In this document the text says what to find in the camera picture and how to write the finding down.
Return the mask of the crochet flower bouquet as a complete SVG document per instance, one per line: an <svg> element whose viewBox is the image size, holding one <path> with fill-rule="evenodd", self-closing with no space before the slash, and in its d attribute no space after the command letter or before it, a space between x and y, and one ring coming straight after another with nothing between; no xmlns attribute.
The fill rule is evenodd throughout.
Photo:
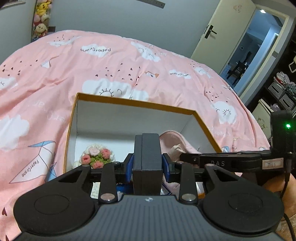
<svg viewBox="0 0 296 241"><path fill-rule="evenodd" d="M75 161L72 168L81 165L88 165L92 169L101 169L105 164L115 161L114 153L106 146L92 144L86 148L78 161Z"/></svg>

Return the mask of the dark grey small box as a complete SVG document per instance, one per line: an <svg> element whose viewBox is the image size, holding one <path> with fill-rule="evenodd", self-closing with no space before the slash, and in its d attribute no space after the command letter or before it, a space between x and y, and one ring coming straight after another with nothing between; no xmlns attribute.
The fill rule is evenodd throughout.
<svg viewBox="0 0 296 241"><path fill-rule="evenodd" d="M132 179L135 195L160 195L163 168L157 133L143 133L135 136Z"/></svg>

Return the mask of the orange cardboard box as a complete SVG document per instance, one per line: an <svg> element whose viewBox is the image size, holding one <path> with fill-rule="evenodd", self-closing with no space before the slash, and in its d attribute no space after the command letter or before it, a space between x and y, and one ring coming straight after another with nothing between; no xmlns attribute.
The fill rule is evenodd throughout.
<svg viewBox="0 0 296 241"><path fill-rule="evenodd" d="M64 158L64 172L73 168L91 144L111 149L116 161L133 153L136 135L179 132L201 153L221 149L194 110L116 97L78 93L75 97Z"/></svg>

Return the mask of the storage shelf with baskets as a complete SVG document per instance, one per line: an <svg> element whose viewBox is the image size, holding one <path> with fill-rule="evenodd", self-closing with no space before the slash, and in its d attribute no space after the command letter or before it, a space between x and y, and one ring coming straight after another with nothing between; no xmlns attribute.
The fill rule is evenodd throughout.
<svg viewBox="0 0 296 241"><path fill-rule="evenodd" d="M294 55L280 59L248 107L268 140L271 139L271 113L291 110L295 118Z"/></svg>

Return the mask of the pink printed bed quilt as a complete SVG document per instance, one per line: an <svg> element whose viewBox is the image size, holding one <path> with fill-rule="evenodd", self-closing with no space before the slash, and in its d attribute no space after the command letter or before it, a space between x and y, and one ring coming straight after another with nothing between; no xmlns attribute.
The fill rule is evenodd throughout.
<svg viewBox="0 0 296 241"><path fill-rule="evenodd" d="M56 32L1 64L1 240L20 232L16 199L62 173L78 92L195 110L224 152L269 148L251 112L207 65L117 35Z"/></svg>

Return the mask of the hanging plush toy stack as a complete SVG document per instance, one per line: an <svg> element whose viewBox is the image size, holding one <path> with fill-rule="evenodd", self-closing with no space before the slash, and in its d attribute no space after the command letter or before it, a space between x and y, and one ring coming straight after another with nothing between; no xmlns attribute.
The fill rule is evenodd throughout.
<svg viewBox="0 0 296 241"><path fill-rule="evenodd" d="M37 0L32 25L31 41L34 42L48 34L52 0Z"/></svg>

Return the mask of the grey wall plate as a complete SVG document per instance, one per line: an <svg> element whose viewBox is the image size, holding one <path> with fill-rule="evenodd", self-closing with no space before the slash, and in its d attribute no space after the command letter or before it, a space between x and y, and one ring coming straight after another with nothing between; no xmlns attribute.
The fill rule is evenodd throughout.
<svg viewBox="0 0 296 241"><path fill-rule="evenodd" d="M146 4L150 4L152 6L158 7L158 8L164 8L165 7L165 3L163 3L162 1L158 1L158 0L137 0L140 1L142 3L146 3Z"/></svg>

